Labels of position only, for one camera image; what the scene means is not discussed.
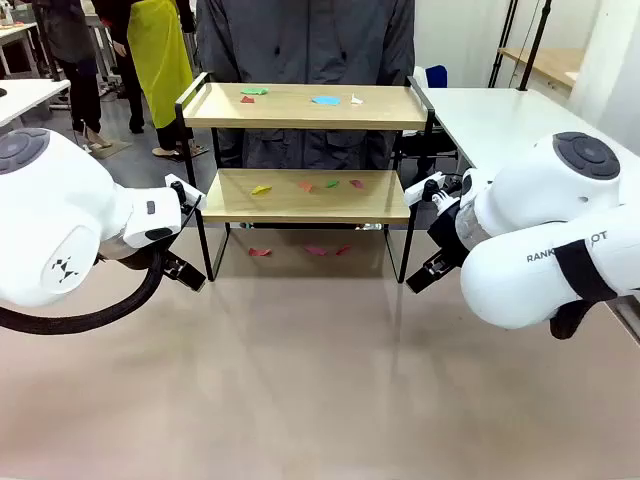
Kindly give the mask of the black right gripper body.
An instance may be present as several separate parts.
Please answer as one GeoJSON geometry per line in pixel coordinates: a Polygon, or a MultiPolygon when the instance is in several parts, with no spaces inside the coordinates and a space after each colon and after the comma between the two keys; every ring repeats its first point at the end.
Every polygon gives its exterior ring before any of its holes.
{"type": "Polygon", "coordinates": [[[456,217],[460,211],[460,200],[455,199],[448,206],[428,230],[428,234],[439,247],[435,258],[446,265],[462,265],[469,254],[469,250],[463,245],[456,230],[456,217]]]}

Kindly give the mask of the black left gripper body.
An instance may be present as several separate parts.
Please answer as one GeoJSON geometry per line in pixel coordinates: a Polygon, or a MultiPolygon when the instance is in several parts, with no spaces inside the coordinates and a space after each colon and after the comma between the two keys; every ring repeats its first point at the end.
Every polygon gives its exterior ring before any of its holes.
{"type": "Polygon", "coordinates": [[[174,238],[164,238],[141,248],[128,245],[122,238],[112,238],[100,244],[99,260],[118,261],[131,270],[146,270],[151,267],[165,268],[166,252],[174,238]]]}

